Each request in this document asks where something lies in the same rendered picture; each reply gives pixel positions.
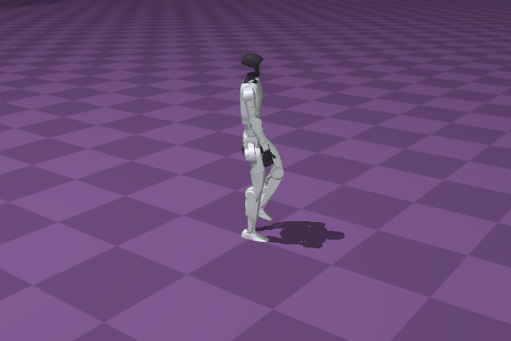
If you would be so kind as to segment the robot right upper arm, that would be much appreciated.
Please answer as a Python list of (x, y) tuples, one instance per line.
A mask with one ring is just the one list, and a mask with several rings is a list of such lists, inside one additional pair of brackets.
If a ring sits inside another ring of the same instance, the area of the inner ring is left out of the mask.
[(253, 126), (252, 122), (256, 118), (260, 119), (260, 117), (256, 116), (256, 111), (257, 111), (257, 109), (256, 109), (256, 94), (255, 94), (254, 89), (252, 87), (244, 88), (244, 91), (242, 92), (242, 97), (243, 97), (244, 103), (246, 105), (249, 122), (250, 122), (251, 126)]

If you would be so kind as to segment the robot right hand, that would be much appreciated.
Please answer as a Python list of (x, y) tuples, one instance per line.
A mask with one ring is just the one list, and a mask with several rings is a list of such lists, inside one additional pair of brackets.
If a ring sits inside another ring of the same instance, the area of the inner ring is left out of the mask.
[[(261, 153), (263, 154), (263, 166), (267, 167), (267, 166), (270, 166), (271, 163), (274, 164), (274, 162), (272, 160), (273, 159), (272, 157), (275, 158), (275, 156), (270, 152), (270, 148), (269, 148), (268, 151), (264, 152), (262, 147), (260, 146), (260, 150), (261, 150)], [(265, 162), (266, 162), (266, 164), (265, 164)]]

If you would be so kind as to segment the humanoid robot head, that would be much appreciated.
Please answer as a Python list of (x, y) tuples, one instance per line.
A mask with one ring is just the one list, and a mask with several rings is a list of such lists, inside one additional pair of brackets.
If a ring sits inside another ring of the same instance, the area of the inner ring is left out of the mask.
[[(248, 83), (250, 80), (254, 80), (252, 83), (257, 83), (255, 77), (259, 76), (259, 63), (263, 60), (261, 56), (258, 54), (246, 54), (242, 58), (242, 65), (248, 65), (249, 67), (254, 67), (255, 72), (251, 72), (247, 74), (247, 77), (244, 79), (244, 84)], [(250, 83), (250, 82), (249, 82)]]

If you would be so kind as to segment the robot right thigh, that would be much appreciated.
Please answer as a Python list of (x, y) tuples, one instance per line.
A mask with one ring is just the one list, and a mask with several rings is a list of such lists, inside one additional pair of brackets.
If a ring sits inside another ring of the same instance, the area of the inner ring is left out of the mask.
[(246, 161), (252, 162), (250, 164), (250, 174), (253, 186), (249, 187), (246, 192), (252, 190), (256, 195), (256, 199), (258, 199), (263, 190), (266, 177), (266, 169), (263, 166), (263, 154), (261, 153), (260, 148), (255, 147), (254, 142), (248, 143), (244, 153)]

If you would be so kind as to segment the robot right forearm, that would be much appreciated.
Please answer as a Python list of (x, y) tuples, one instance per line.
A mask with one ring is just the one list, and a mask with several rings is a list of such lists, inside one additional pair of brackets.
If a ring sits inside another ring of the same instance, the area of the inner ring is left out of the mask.
[(262, 147), (263, 151), (266, 152), (269, 150), (269, 146), (267, 144), (267, 138), (263, 132), (262, 121), (256, 118), (253, 122), (253, 133), (256, 135), (258, 139), (259, 146)]

